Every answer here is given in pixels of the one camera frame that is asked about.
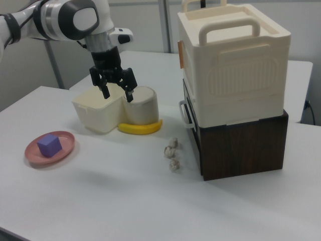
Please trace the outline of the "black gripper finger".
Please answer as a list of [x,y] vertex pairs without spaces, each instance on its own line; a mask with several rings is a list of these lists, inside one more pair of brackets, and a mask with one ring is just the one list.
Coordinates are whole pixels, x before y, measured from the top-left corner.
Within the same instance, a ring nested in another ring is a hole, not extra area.
[[133,101],[133,92],[137,87],[137,82],[133,70],[127,68],[121,71],[121,87],[125,91],[127,102]]
[[104,75],[99,75],[99,89],[102,91],[104,98],[110,97],[109,89],[107,87],[107,78]]

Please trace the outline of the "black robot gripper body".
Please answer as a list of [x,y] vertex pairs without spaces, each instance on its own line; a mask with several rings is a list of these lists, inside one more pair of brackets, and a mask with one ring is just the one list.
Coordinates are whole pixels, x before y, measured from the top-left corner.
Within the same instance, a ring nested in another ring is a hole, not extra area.
[[90,68],[93,85],[116,83],[131,85],[131,72],[121,68],[121,58],[117,47],[104,52],[91,53],[94,66]]

